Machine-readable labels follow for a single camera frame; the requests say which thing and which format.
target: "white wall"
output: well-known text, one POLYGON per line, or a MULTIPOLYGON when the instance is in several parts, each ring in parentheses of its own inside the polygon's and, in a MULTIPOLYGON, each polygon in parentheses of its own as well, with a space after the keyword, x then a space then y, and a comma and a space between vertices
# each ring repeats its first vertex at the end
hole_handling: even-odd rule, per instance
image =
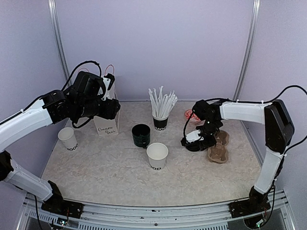
POLYGON ((70 71, 88 59, 103 70, 114 64, 121 100, 148 99, 148 88, 160 85, 181 100, 232 97, 252 7, 252 0, 57 1, 70 71))
MULTIPOLYGON (((241 100, 268 100, 284 87, 298 84, 307 89, 307 2, 262 0, 253 51, 241 100)), ((307 134, 307 97, 290 89, 284 100, 295 126, 292 144, 307 134)), ((264 127, 247 123, 262 154, 264 127)), ((307 225, 307 143, 288 152, 277 184, 283 188, 299 230, 307 225)))
MULTIPOLYGON (((0 120, 64 84, 48 1, 0 1, 0 69, 0 120)), ((7 151, 21 166, 40 176, 62 125, 40 129, 7 151)), ((24 197, 25 192, 0 182, 1 230, 13 229, 24 197)))

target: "gray countertop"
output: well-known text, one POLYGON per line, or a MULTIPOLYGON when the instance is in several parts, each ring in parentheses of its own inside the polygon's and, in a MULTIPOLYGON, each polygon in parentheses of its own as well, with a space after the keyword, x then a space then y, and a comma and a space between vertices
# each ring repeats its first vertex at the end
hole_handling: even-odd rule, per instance
MULTIPOLYGON (((248 196, 260 166, 241 123, 223 121, 229 160, 209 162, 206 150, 190 152, 180 144, 183 114, 193 105, 178 102, 166 130, 157 131, 149 102, 121 102, 119 135, 99 137, 92 121, 75 130, 78 149, 68 151, 58 141, 43 178, 55 182, 64 198, 110 205, 185 206, 248 196), (151 143, 169 149, 160 171, 151 169, 146 150, 133 144, 131 129, 140 123, 151 128, 151 143)), ((188 125, 187 133, 194 128, 188 125)))

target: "metal corner post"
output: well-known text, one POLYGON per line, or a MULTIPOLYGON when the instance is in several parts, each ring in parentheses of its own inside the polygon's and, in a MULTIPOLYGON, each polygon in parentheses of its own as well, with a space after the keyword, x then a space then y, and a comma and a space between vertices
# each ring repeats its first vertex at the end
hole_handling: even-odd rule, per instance
POLYGON ((54 30, 53 32, 54 32, 55 39, 56 39, 56 45, 57 45, 58 52, 59 52, 59 57, 60 57, 61 65, 62 65, 62 68, 63 68, 64 77, 67 81, 70 74, 69 74, 67 61, 66 61, 66 58, 65 58, 65 52, 64 52, 64 48, 63 48, 63 43, 62 43, 62 39, 61 39, 61 33, 60 33, 60 29, 59 29, 59 21, 58 21, 57 8, 56 8, 55 0, 48 0, 48 5, 49 5, 51 21, 52 21, 53 30, 54 30))
POLYGON ((250 54, 251 54, 252 46, 254 42, 254 37, 256 33, 259 8, 260 8, 260 0, 254 0, 254 6, 253 6, 252 17, 251 17, 249 33, 248 33, 248 43, 247 43, 245 54, 244 54, 244 59, 243 59, 242 67, 241 67, 239 80, 236 85, 235 95, 233 97, 234 100, 237 100, 239 98, 239 95, 243 87, 246 71, 248 68, 248 62, 249 62, 249 58, 250 58, 250 54))

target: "robotic arm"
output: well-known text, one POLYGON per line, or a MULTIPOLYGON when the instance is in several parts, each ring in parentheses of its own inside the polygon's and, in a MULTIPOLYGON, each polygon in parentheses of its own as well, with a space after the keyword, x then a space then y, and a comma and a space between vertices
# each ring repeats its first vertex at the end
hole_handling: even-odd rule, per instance
POLYGON ((201 100, 193 106, 194 114, 205 120, 187 134, 181 144, 191 151, 204 150, 216 144, 214 135, 223 125, 221 120, 241 120, 265 125, 266 155, 260 175, 249 193, 249 199, 230 204, 232 217, 240 217, 269 209, 267 195, 279 175, 294 134, 294 126, 282 100, 272 103, 239 103, 220 100, 208 104, 201 100))
POLYGON ((80 218, 82 204, 65 201, 51 181, 45 181, 22 168, 5 151, 8 146, 29 133, 66 118, 76 124, 81 117, 100 116, 114 119, 120 109, 118 100, 108 99, 115 78, 108 74, 100 78, 92 73, 79 72, 74 84, 64 91, 54 90, 35 100, 0 123, 0 181, 9 182, 44 201, 42 209, 80 218))

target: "dark green mug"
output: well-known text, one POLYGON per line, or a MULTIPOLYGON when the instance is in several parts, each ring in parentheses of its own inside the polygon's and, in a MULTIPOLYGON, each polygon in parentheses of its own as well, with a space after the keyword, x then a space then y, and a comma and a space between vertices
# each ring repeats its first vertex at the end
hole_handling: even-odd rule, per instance
POLYGON ((137 147, 147 148, 150 143, 150 128, 145 124, 138 124, 132 128, 132 136, 137 147))

